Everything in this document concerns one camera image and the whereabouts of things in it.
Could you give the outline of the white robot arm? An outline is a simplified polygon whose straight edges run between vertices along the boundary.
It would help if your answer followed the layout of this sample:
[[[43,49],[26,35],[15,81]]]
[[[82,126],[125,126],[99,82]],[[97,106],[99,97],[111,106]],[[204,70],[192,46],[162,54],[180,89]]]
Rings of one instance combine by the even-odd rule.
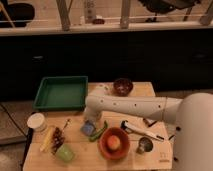
[[[174,124],[173,169],[213,171],[213,94],[195,93],[176,99],[116,97],[93,90],[86,97],[85,118],[96,122],[103,111]]]

